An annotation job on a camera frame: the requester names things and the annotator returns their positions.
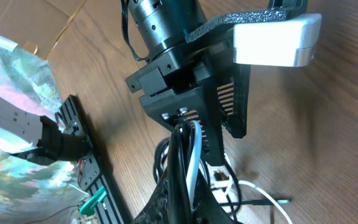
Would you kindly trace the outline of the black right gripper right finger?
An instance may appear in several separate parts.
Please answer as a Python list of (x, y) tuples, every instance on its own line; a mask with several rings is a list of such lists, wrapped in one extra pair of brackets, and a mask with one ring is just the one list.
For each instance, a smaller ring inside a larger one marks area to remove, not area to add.
[(233, 220), (215, 199), (202, 173), (198, 173), (194, 197), (194, 223), (232, 224)]

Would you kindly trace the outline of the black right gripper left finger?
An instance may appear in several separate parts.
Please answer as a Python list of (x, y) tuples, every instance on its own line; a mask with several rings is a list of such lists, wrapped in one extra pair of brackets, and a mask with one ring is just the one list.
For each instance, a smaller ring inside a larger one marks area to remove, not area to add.
[(165, 171), (149, 201), (131, 224), (169, 224), (169, 184)]

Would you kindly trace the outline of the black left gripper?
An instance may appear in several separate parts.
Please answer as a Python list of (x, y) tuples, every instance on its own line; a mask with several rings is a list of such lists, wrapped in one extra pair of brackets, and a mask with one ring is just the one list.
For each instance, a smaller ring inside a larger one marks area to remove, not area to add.
[(233, 64), (232, 52), (231, 43), (158, 44), (126, 78), (131, 92), (144, 91), (145, 113), (169, 131), (190, 117), (181, 108), (196, 111), (204, 131), (201, 158), (212, 166), (225, 162), (221, 123), (233, 138), (247, 134), (250, 65)]

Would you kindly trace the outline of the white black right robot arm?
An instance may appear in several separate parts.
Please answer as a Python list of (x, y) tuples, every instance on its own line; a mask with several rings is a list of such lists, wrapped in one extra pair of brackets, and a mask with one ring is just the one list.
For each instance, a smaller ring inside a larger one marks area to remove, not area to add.
[(42, 166), (74, 162), (78, 185), (90, 195), (80, 207), (82, 215), (95, 215), (101, 223), (231, 222), (198, 169), (201, 126), (196, 121), (184, 121), (175, 128), (168, 141), (167, 167), (157, 171), (151, 198), (132, 218), (107, 174), (77, 97), (66, 99), (58, 117), (66, 125), (64, 131), (50, 118), (24, 111), (0, 97), (0, 148)]

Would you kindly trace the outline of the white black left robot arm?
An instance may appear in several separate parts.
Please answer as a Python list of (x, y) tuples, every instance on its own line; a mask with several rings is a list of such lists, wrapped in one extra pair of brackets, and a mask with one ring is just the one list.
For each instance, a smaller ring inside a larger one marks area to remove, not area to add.
[(237, 16), (207, 20), (198, 1), (123, 1), (124, 37), (130, 20), (148, 50), (145, 66), (126, 79), (130, 91), (144, 92), (145, 113), (168, 130), (199, 122), (201, 157), (223, 165), (223, 131), (238, 139), (247, 132), (250, 67), (232, 59)]

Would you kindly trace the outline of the green clamp lever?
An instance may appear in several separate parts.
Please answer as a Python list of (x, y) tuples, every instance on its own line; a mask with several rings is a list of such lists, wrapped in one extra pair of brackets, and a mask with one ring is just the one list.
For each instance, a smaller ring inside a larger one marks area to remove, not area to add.
[(94, 215), (94, 208), (104, 200), (107, 194), (105, 187), (102, 185), (97, 192), (80, 207), (80, 215)]

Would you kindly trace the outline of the shiny plastic sheet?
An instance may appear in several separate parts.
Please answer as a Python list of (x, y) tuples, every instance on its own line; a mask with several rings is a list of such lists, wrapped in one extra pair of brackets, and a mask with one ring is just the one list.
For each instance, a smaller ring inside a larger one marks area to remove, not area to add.
[(41, 116), (62, 104), (49, 63), (0, 36), (0, 223), (81, 223), (86, 194), (69, 162), (40, 166), (16, 153), (34, 149)]

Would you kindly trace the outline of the cardboard box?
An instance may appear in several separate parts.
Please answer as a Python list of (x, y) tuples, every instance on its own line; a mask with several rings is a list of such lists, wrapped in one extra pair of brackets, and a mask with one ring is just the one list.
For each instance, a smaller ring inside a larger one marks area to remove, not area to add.
[(86, 0), (0, 0), (0, 35), (45, 60)]

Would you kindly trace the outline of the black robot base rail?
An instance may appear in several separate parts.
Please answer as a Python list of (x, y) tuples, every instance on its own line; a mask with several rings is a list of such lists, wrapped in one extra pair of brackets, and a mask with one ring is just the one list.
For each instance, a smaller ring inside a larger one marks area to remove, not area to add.
[(65, 133), (83, 137), (89, 146), (88, 152), (75, 164), (78, 171), (77, 183), (81, 190), (88, 193), (88, 198), (80, 203), (80, 207), (88, 201), (103, 185), (107, 191), (104, 200), (94, 208), (94, 215), (100, 223), (125, 224), (132, 221), (121, 191), (112, 175), (112, 166), (104, 158), (103, 148), (99, 147), (96, 134), (90, 120), (85, 116), (79, 98), (69, 95), (57, 114), (65, 126)]

